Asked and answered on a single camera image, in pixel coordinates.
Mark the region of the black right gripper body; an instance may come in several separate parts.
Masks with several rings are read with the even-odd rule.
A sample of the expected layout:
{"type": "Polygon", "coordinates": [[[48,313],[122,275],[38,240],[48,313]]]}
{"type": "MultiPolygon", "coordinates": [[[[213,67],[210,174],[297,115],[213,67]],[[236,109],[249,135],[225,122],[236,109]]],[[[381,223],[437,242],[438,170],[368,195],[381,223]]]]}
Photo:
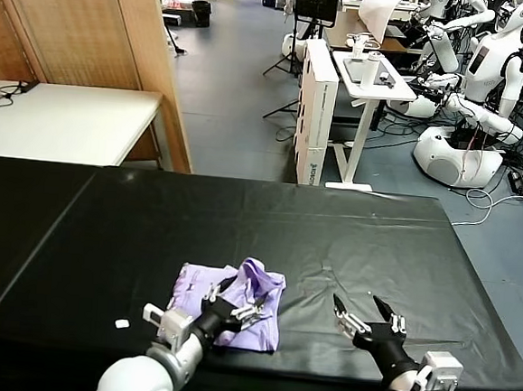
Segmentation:
{"type": "Polygon", "coordinates": [[[356,332],[352,343],[371,354],[383,382],[392,382],[400,375],[419,369],[418,363],[404,350],[406,334],[395,333],[385,322],[369,322],[370,330],[356,332]]]}

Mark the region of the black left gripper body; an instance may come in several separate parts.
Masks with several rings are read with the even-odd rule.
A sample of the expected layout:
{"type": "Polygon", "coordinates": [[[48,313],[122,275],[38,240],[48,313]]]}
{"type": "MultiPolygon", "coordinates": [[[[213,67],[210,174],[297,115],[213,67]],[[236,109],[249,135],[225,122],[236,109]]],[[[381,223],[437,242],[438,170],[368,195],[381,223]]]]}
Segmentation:
{"type": "Polygon", "coordinates": [[[225,331],[240,332],[240,320],[233,314],[234,304],[217,297],[201,301],[201,315],[193,322],[193,333],[202,343],[212,344],[225,331]]]}

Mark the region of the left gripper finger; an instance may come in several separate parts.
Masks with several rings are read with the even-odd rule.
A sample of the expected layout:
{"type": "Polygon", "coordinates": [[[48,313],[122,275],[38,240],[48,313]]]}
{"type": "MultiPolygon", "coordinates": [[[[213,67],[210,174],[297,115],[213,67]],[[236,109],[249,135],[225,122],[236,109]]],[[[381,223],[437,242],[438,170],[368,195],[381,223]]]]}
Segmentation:
{"type": "Polygon", "coordinates": [[[234,281],[235,278],[226,278],[216,284],[211,284],[202,300],[208,303],[215,303],[222,293],[224,293],[229,286],[234,283],[234,281]]]}
{"type": "Polygon", "coordinates": [[[252,303],[234,309],[230,312],[230,317],[241,325],[251,326],[264,318],[262,311],[264,310],[265,301],[265,295],[258,297],[252,303]]]}

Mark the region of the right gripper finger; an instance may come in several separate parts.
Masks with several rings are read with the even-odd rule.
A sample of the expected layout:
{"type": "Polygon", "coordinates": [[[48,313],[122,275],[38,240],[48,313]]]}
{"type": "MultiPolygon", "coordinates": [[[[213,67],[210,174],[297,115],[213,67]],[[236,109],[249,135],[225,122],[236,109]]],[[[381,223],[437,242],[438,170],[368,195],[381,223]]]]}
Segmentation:
{"type": "Polygon", "coordinates": [[[395,313],[388,303],[385,303],[381,298],[374,296],[373,300],[381,317],[390,325],[393,332],[406,332],[406,320],[403,316],[395,313]]]}
{"type": "Polygon", "coordinates": [[[333,295],[333,310],[340,332],[349,339],[354,338],[358,333],[363,335],[371,332],[371,327],[367,323],[348,312],[342,299],[336,293],[333,295]]]}

